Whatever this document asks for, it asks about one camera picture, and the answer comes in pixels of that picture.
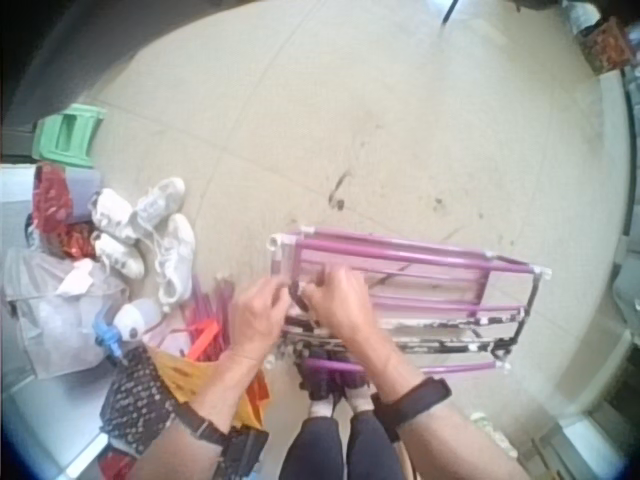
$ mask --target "white sneaker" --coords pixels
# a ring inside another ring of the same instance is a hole
[[[176,213],[184,201],[184,181],[178,177],[167,178],[138,200],[133,211],[133,228],[139,225],[152,230],[162,219]]]
[[[158,298],[165,312],[191,296],[191,274],[196,237],[187,217],[175,213],[169,217],[167,233],[156,239],[156,270],[160,274]]]
[[[133,245],[137,236],[129,219],[131,204],[110,188],[103,188],[89,202],[91,220],[99,230],[108,233],[121,242]]]
[[[144,276],[144,262],[134,246],[120,243],[108,233],[98,231],[94,232],[91,240],[96,255],[107,265],[107,268],[117,268],[134,280]]]

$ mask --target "hand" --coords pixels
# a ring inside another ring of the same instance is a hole
[[[262,364],[278,341],[291,304],[284,277],[265,277],[231,305],[229,351]]]
[[[329,268],[317,285],[307,284],[301,295],[318,322],[355,355],[380,332],[369,289],[359,272],[348,267]]]

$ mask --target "black watch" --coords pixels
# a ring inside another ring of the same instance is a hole
[[[196,412],[187,402],[179,403],[175,408],[175,414],[180,423],[198,440],[226,447],[227,434]]]
[[[387,432],[391,442],[399,440],[398,427],[414,419],[451,396],[447,382],[432,377],[425,378],[393,403],[383,403],[377,393],[371,395],[373,413]]]

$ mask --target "yellow bag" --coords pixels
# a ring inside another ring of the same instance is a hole
[[[160,377],[179,402],[191,400],[216,369],[216,362],[194,362],[149,345],[147,351]],[[233,424],[262,429],[264,409],[269,400],[269,388],[260,371],[240,398]]]

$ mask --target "person's left hand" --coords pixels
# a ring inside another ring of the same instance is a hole
[[[284,277],[265,277],[236,297],[231,305],[232,354],[262,364],[278,341],[291,304]]]

